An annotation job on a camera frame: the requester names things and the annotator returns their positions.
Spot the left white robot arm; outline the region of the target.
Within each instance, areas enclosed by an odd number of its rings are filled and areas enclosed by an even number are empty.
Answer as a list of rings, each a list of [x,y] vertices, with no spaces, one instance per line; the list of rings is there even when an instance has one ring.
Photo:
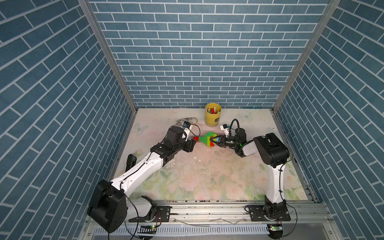
[[[111,181],[98,182],[90,199],[88,216],[109,234],[125,221],[141,223],[157,218],[159,214],[156,202],[148,196],[131,200],[130,195],[178,152],[193,151],[197,141],[189,138],[192,126],[189,122],[171,126],[164,139],[151,147],[150,152],[135,166]]]

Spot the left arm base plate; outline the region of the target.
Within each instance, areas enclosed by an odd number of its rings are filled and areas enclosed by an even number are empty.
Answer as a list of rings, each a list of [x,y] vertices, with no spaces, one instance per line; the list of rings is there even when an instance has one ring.
[[[127,215],[129,223],[168,223],[170,221],[171,206],[157,206],[155,210],[150,210],[146,216],[137,216],[136,211],[133,215]]]

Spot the green small lego brick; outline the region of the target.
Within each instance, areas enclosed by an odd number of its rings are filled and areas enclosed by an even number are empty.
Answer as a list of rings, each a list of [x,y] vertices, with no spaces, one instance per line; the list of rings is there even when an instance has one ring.
[[[208,141],[208,137],[198,137],[199,143],[204,143],[206,145],[207,141]]]

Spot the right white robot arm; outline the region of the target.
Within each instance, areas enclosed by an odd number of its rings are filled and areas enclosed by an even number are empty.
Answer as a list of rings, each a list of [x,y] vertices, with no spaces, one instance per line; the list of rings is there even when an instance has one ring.
[[[284,170],[290,156],[289,149],[274,134],[255,137],[247,140],[247,134],[243,128],[235,130],[235,133],[227,133],[211,137],[210,142],[221,147],[230,148],[240,157],[246,157],[258,153],[267,165],[267,193],[265,204],[247,205],[245,211],[250,215],[251,221],[290,221],[291,217],[284,197]]]

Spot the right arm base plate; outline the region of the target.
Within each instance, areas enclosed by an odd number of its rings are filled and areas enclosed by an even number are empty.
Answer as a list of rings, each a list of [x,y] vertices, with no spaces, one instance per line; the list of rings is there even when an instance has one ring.
[[[250,215],[252,222],[289,222],[291,216],[289,214],[285,202],[279,204],[265,205],[246,205],[245,211]]]

